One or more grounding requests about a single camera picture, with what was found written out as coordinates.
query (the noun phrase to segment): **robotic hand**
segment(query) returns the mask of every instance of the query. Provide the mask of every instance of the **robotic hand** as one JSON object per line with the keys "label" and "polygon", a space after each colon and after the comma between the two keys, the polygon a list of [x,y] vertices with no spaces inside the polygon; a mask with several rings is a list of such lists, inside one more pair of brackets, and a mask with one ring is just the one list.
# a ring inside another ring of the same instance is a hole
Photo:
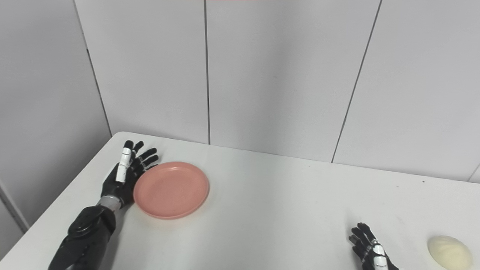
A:
{"label": "robotic hand", "polygon": [[352,233],[348,239],[354,244],[352,249],[360,257],[363,270],[398,270],[369,226],[358,223]]}
{"label": "robotic hand", "polygon": [[48,270],[97,270],[115,231],[114,212],[133,202],[133,188],[150,164],[158,160],[156,148],[140,156],[144,143],[133,146],[126,141],[122,157],[103,182],[101,198],[96,206],[84,208],[68,228]]}

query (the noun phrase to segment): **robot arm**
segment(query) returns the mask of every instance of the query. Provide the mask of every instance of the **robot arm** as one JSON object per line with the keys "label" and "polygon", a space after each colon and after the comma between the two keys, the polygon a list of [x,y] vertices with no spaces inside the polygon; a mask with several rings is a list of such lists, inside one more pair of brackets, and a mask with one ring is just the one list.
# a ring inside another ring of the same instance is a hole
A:
{"label": "robot arm", "polygon": [[144,145],[125,142],[122,157],[103,182],[97,205],[84,208],[68,228],[48,270],[97,270],[115,231],[114,212],[133,202],[133,188],[140,176],[158,160],[156,149],[136,157]]}

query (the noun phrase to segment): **panel seam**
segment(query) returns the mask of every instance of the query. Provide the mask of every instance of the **panel seam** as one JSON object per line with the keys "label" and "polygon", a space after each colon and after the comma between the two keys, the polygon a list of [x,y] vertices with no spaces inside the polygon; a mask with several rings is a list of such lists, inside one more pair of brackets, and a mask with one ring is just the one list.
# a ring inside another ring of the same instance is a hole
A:
{"label": "panel seam", "polygon": [[0,180],[0,201],[5,205],[10,216],[13,218],[22,233],[26,233],[30,229],[30,225],[18,209],[17,205],[7,193],[7,189]]}
{"label": "panel seam", "polygon": [[470,182],[472,180],[472,177],[473,175],[475,175],[475,173],[478,171],[478,169],[480,168],[480,163],[477,165],[477,167],[473,170],[472,174],[470,175],[470,177],[467,179],[467,182]]}
{"label": "panel seam", "polygon": [[363,52],[363,57],[362,57],[361,62],[360,62],[360,68],[359,68],[359,71],[357,73],[357,78],[355,79],[355,84],[353,85],[353,90],[352,90],[352,94],[350,95],[350,100],[348,101],[347,111],[345,112],[345,117],[343,118],[342,127],[340,129],[340,134],[338,135],[338,139],[336,141],[335,150],[333,152],[331,163],[334,162],[336,151],[338,149],[338,144],[340,143],[340,138],[342,137],[342,134],[343,134],[343,129],[345,127],[345,122],[347,121],[347,116],[348,116],[348,112],[350,111],[350,106],[352,104],[353,95],[355,94],[355,90],[357,88],[357,83],[358,83],[359,78],[360,78],[360,73],[361,73],[361,69],[363,67],[363,63],[365,62],[365,56],[367,55],[368,46],[370,45],[370,40],[372,39],[373,30],[375,29],[375,24],[377,23],[378,13],[380,12],[380,7],[382,6],[382,1],[383,0],[380,0],[380,2],[378,4],[377,13],[375,14],[375,19],[373,20],[373,25],[372,25],[372,29],[370,30],[370,35],[368,37],[367,46],[365,47],[365,51]]}
{"label": "panel seam", "polygon": [[207,128],[208,128],[208,144],[211,144],[210,136],[210,83],[208,76],[208,32],[207,32],[207,1],[204,0],[204,23],[205,23],[205,67],[207,76]]}

